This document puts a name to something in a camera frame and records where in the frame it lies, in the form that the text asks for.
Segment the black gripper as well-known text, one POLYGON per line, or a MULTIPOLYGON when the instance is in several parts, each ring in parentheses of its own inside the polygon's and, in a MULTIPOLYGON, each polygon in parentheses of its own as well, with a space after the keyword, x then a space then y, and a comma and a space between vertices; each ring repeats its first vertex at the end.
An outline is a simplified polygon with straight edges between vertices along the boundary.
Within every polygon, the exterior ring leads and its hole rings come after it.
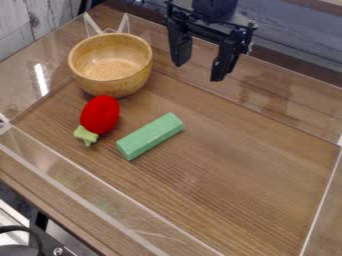
MULTIPOLYGON (((240 0, 166 0, 167 17, 185 22, 189 26, 208 29, 210 33, 228 35, 220 44, 218 56, 213 62, 212 81, 220 82, 233 72, 241 52, 248 54, 252 48, 257 22, 238 10, 240 0)), ((169 44, 171 59, 181 67, 192 58, 193 37, 187 27, 174 20, 169 21, 169 44)))

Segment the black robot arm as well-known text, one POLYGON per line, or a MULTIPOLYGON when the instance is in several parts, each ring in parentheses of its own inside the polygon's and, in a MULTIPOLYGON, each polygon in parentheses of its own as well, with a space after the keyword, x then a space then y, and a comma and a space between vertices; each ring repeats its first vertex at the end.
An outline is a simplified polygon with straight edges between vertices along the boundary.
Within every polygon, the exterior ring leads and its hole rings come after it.
POLYGON ((240 56, 252 50, 257 22, 238 13, 238 0, 166 0, 166 6, 165 21, 175 66, 181 67, 192 59, 193 38, 198 37, 220 46, 210 80, 222 81, 233 72, 240 56))

